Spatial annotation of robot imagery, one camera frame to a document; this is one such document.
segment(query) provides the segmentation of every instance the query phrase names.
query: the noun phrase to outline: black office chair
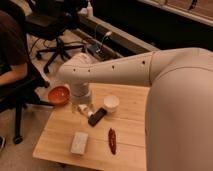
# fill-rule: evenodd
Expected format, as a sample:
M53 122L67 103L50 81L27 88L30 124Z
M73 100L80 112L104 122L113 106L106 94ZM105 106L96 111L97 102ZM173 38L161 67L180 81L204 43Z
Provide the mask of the black office chair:
M22 29L25 30L25 14L23 10L9 0L4 0L5 3L2 2L3 0L0 2L0 10L11 15L20 24ZM42 78L37 68L32 63L29 63L28 75L26 78L0 87L0 113L7 109L15 108L16 110L15 135L13 138L13 142L15 144L18 144L23 140L20 134L22 108L26 108L26 104L53 106L49 102L40 100L39 96L35 92L35 89L38 87L47 88L48 86L49 83Z
M80 45L65 45L63 40L59 38L66 29L77 29L79 24L78 11L87 6L87 0L26 0L32 9L26 17L27 33L45 40L56 40L56 47L38 50L36 57L41 59L40 53L54 52L48 60L43 70L49 73L48 66L54 59L60 55L62 60L64 57L70 58L67 50L82 48Z

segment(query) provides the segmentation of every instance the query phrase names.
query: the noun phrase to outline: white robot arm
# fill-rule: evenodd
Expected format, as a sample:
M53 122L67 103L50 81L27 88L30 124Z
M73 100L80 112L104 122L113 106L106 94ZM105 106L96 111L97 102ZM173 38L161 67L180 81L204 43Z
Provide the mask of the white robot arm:
M89 82L151 86L147 170L213 170L212 52L184 48L100 63L79 54L61 66L59 76L70 84L76 102L90 100Z

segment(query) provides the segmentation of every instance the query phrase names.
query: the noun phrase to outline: sausage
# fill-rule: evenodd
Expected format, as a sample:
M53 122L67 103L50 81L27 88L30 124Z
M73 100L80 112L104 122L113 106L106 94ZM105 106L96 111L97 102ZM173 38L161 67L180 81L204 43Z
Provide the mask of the sausage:
M112 152L112 154L116 154L116 134L115 130L110 128L109 133L108 133L108 141L109 141L109 147Z

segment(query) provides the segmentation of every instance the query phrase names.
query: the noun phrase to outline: wooden table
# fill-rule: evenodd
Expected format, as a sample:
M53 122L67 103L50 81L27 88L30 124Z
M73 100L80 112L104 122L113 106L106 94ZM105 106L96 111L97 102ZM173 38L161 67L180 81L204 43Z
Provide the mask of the wooden table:
M35 147L39 159L107 171L145 171L144 113L148 88L123 85L91 84L95 109L103 105L106 95L120 99L118 110L108 114L95 126L71 104L55 107ZM108 145L108 131L116 131L117 152ZM76 131L89 134L85 154L70 153Z

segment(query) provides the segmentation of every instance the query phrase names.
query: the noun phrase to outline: orange bowl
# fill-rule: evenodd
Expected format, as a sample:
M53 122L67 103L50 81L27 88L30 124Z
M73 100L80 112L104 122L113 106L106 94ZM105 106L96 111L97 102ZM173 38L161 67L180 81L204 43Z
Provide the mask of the orange bowl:
M54 105L65 105L70 98L70 91L65 86L57 86L50 90L48 99Z

